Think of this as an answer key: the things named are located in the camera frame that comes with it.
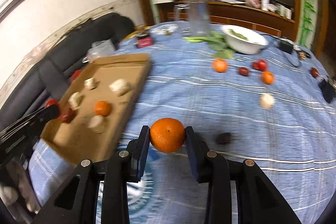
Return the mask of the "black leather sofa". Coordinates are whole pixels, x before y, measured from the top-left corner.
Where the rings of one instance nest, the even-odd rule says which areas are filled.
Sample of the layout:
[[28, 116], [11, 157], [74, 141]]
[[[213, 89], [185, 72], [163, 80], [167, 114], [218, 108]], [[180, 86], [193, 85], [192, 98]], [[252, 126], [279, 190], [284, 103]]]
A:
[[118, 44], [135, 31], [133, 21], [118, 13], [89, 19], [66, 34], [19, 81], [1, 107], [1, 130], [41, 108], [48, 99], [59, 100], [70, 86], [70, 78], [82, 69], [82, 60], [94, 42]]

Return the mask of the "green leafy vegetable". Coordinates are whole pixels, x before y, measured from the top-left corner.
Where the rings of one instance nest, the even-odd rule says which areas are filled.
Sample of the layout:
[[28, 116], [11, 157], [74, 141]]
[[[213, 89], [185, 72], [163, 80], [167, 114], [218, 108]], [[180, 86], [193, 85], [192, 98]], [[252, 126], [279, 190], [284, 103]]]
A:
[[185, 36], [184, 39], [190, 43], [206, 43], [213, 50], [214, 58], [232, 59], [235, 51], [232, 50], [223, 34], [217, 31], [210, 31], [209, 36]]

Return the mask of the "white bowl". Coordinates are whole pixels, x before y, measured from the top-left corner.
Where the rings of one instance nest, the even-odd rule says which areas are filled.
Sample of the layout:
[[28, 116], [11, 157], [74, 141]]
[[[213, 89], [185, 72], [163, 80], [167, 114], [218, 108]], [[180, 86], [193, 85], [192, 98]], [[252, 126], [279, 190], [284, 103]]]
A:
[[235, 25], [222, 25], [220, 29], [225, 36], [228, 46], [238, 53], [255, 55], [268, 47], [268, 41], [264, 36], [248, 28]]

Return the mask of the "large orange mandarin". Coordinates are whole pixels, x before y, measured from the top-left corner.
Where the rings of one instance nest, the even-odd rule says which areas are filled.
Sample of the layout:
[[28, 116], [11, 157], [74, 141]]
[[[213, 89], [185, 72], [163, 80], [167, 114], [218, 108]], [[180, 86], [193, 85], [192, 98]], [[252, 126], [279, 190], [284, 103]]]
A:
[[183, 146], [185, 139], [185, 128], [177, 119], [162, 118], [150, 128], [150, 142], [159, 152], [176, 152]]

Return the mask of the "clear plastic pitcher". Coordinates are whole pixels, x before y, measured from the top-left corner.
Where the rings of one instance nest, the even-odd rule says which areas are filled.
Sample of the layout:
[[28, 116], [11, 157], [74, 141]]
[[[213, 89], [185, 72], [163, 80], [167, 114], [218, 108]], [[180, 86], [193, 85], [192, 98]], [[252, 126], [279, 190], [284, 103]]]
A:
[[210, 35], [210, 16], [208, 3], [206, 0], [188, 0], [182, 4], [174, 6], [174, 20], [181, 20], [181, 11], [187, 11], [187, 21], [189, 29], [186, 32], [189, 36]]

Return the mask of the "brown cardboard tray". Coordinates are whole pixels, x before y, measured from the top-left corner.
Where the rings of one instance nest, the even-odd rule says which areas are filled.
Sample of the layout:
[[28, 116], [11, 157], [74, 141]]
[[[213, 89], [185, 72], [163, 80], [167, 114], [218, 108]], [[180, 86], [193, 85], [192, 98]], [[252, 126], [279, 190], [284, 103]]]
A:
[[102, 57], [88, 64], [59, 101], [62, 113], [47, 123], [42, 139], [72, 165], [108, 159], [150, 69], [147, 53]]

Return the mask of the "dark jar pink label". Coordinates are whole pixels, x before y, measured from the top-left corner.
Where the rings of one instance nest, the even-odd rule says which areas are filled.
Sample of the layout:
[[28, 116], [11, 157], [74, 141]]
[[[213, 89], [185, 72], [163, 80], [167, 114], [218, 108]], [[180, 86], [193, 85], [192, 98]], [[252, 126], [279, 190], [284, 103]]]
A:
[[136, 34], [136, 43], [135, 46], [137, 48], [145, 48], [152, 46], [154, 44], [154, 40], [151, 38], [150, 33], [147, 31], [142, 31]]

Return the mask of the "red tomato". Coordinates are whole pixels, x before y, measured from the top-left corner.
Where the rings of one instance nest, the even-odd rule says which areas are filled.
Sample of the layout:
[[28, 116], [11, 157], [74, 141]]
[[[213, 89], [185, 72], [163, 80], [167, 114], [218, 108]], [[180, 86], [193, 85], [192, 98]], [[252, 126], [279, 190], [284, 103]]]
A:
[[59, 107], [58, 100], [51, 98], [45, 103], [45, 107], [49, 107], [52, 105], [56, 105], [57, 107]]
[[259, 59], [257, 61], [257, 68], [259, 71], [264, 72], [268, 69], [268, 64], [265, 60]]

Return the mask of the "red plastic bag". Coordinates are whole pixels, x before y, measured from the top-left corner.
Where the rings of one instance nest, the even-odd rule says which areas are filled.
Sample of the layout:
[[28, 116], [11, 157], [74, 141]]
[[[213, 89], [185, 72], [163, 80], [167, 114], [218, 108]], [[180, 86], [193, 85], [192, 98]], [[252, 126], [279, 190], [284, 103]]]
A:
[[74, 73], [72, 73], [72, 75], [70, 77], [71, 82], [74, 82], [74, 80], [76, 80], [79, 77], [79, 75], [81, 74], [82, 71], [83, 71], [82, 69], [78, 69], [78, 70], [74, 71]]

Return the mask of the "dark jujube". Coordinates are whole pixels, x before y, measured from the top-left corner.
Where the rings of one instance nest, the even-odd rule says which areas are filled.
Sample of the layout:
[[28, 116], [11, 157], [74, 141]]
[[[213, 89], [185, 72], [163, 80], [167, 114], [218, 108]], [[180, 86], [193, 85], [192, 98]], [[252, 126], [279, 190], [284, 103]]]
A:
[[248, 76], [249, 76], [249, 69], [248, 69], [248, 68], [245, 68], [245, 67], [240, 67], [240, 68], [238, 69], [238, 73], [239, 73], [239, 75], [248, 77]]
[[225, 145], [228, 144], [231, 141], [231, 136], [232, 134], [229, 132], [225, 132], [225, 133], [220, 133], [217, 135], [215, 142], [218, 145]]

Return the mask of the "large red jujube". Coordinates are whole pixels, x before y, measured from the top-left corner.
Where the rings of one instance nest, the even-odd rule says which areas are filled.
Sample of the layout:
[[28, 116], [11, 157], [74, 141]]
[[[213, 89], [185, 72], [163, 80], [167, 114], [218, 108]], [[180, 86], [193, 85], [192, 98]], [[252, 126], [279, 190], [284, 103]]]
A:
[[62, 123], [70, 124], [75, 117], [76, 111], [69, 107], [61, 114], [60, 120]]

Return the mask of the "sugarcane chunk tray left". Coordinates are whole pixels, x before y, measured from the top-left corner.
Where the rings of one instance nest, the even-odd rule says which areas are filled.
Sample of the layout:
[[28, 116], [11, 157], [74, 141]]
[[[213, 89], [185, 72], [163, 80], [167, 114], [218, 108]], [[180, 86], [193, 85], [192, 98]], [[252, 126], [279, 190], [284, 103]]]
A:
[[83, 95], [80, 92], [73, 93], [68, 99], [68, 103], [72, 110], [78, 110], [81, 106], [81, 102], [83, 100]]

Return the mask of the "dark jujube front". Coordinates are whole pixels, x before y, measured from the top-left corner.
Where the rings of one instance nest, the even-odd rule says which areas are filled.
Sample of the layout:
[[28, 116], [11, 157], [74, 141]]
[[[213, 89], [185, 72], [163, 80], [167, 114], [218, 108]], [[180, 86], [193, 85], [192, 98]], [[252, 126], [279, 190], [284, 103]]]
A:
[[215, 142], [218, 145], [225, 145], [228, 144], [231, 141], [231, 136], [232, 134], [229, 132], [225, 132], [225, 133], [220, 133], [217, 135]]

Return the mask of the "black pouch on table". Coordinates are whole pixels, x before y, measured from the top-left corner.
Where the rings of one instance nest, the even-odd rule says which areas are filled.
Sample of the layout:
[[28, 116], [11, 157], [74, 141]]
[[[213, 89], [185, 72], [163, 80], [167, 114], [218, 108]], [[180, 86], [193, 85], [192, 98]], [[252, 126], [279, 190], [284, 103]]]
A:
[[327, 103], [333, 102], [335, 100], [335, 76], [322, 78], [321, 82], [318, 84], [321, 89], [323, 98]]

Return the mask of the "black power adapter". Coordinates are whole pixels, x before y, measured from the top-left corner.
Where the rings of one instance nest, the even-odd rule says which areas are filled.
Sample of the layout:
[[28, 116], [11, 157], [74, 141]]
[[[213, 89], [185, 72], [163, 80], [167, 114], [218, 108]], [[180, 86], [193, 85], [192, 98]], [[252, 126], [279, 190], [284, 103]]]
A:
[[290, 55], [293, 52], [293, 44], [288, 40], [280, 39], [278, 42], [278, 48], [285, 53], [289, 53]]

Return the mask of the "far dark jujube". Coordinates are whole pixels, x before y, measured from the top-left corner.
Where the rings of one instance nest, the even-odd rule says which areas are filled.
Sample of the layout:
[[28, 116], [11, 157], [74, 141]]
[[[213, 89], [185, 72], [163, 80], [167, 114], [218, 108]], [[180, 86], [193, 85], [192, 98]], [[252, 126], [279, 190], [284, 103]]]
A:
[[238, 73], [239, 73], [239, 75], [248, 77], [248, 76], [249, 76], [249, 69], [248, 69], [248, 68], [245, 68], [245, 67], [240, 67], [240, 68], [238, 69]]

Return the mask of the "clear plastic bag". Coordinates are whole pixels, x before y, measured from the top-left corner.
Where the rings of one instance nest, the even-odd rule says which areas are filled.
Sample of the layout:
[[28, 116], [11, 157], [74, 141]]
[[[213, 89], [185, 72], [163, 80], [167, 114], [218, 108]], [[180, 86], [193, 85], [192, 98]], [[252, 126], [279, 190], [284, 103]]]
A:
[[90, 63], [97, 58], [112, 56], [115, 51], [116, 48], [114, 47], [111, 39], [94, 42], [87, 51], [82, 63]]

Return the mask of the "jujube at table edge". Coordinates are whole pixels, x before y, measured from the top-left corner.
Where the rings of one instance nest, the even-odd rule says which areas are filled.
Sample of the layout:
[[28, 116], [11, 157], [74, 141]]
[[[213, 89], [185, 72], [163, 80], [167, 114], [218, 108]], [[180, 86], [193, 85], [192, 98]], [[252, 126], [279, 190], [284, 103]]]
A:
[[316, 68], [310, 69], [310, 74], [316, 79], [319, 76], [319, 72]]

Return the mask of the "small sugarcane chunk tray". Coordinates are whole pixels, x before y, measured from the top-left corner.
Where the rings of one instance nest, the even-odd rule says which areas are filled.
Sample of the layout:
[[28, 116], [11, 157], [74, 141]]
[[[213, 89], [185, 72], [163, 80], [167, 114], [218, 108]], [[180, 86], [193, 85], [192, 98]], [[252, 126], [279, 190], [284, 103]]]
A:
[[84, 88], [87, 90], [93, 90], [97, 88], [98, 86], [98, 80], [96, 80], [94, 77], [88, 78], [84, 81]]

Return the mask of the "round sugarcane chunk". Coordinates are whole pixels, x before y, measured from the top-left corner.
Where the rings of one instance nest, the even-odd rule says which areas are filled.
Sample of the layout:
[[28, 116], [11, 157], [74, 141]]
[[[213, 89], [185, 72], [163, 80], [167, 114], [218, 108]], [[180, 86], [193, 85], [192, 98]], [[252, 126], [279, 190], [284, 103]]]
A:
[[263, 93], [260, 97], [260, 106], [264, 109], [270, 109], [275, 103], [274, 96], [269, 93]]

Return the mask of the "beige sugarcane chunk large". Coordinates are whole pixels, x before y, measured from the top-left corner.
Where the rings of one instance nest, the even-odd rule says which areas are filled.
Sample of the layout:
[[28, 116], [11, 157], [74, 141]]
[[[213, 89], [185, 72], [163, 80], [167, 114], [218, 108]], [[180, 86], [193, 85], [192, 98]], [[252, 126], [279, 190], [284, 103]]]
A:
[[109, 85], [110, 90], [118, 97], [131, 90], [130, 83], [125, 79], [117, 79]]

